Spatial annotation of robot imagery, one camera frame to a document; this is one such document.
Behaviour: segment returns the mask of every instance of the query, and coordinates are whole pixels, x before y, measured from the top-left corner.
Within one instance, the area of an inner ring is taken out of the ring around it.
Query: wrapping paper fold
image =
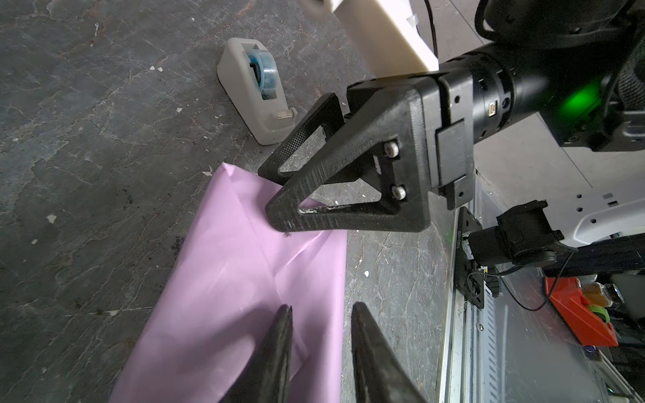
[[[218,402],[281,304],[289,401],[340,401],[347,232],[275,231],[264,207],[279,188],[229,164],[213,174],[111,403]]]

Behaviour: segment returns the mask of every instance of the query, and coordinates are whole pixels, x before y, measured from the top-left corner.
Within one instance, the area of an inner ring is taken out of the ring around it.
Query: gray marble tabletop
[[[344,102],[345,86],[370,76],[339,23],[305,17],[296,1],[0,0],[0,401],[107,400],[204,172],[255,171],[275,148],[255,142],[217,80],[230,37],[263,42],[301,115],[325,92]],[[353,401],[356,300],[434,396],[453,215],[439,198],[432,215],[420,234],[350,233],[343,402]]]

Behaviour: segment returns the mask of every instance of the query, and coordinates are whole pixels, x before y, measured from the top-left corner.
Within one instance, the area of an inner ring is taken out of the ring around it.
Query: blue tape roll
[[[278,87],[278,68],[275,65],[273,56],[267,50],[253,49],[248,52],[248,58],[251,61],[257,85],[263,97],[273,95]]]

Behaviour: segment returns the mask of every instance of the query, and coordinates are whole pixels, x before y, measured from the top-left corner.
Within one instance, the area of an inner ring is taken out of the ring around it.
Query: mounting plate
[[[484,309],[484,279],[482,275],[471,276],[470,273],[478,271],[479,265],[474,260],[466,257],[462,247],[463,234],[482,229],[475,216],[466,208],[459,209],[457,219],[457,247],[455,248],[455,287],[464,295],[464,298],[480,310]]]

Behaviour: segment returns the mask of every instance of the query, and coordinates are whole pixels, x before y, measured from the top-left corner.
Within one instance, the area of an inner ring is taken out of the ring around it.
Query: screw
[[[387,155],[388,158],[395,158],[399,154],[399,145],[394,140],[385,143],[383,148],[385,149],[385,155]]]
[[[397,200],[405,199],[405,188],[403,186],[392,186],[392,195]]]

